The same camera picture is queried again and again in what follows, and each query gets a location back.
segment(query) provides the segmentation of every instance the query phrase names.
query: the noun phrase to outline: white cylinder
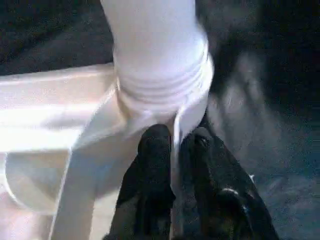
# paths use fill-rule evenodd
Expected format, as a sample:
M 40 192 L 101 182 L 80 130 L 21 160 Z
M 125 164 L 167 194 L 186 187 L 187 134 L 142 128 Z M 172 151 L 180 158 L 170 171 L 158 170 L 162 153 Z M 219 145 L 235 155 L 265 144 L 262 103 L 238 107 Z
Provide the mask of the white cylinder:
M 203 82 L 207 37 L 194 0 L 101 0 L 114 38 L 120 98 L 137 111 L 172 112 Z

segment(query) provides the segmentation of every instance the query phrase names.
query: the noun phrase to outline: dark fabric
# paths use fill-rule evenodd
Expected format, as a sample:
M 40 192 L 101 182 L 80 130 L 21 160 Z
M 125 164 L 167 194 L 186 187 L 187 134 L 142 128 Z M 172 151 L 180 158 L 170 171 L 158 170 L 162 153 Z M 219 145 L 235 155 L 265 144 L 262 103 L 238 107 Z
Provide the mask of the dark fabric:
M 197 0 L 215 74 L 208 124 L 281 238 L 320 236 L 319 3 Z M 0 2 L 0 75 L 112 61 L 98 0 Z

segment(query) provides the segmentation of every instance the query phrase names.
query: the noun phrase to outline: dark background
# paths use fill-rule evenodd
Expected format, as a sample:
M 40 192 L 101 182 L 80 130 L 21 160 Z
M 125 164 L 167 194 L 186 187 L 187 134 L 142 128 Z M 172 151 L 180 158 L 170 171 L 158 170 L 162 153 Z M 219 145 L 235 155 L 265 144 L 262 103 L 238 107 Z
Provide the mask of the dark background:
M 207 115 L 279 235 L 317 239 L 319 2 L 265 2 L 196 1 L 215 62 Z M 112 47 L 98 0 L 0 3 L 2 76 L 108 63 Z

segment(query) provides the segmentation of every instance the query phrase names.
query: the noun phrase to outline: white tube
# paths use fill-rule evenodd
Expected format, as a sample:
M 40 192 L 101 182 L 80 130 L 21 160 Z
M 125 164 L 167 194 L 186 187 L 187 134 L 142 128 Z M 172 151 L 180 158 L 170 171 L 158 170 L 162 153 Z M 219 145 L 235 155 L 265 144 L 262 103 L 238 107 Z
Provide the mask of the white tube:
M 195 1 L 101 0 L 101 4 L 114 38 L 120 98 L 136 111 L 178 110 L 203 82 L 208 59 Z

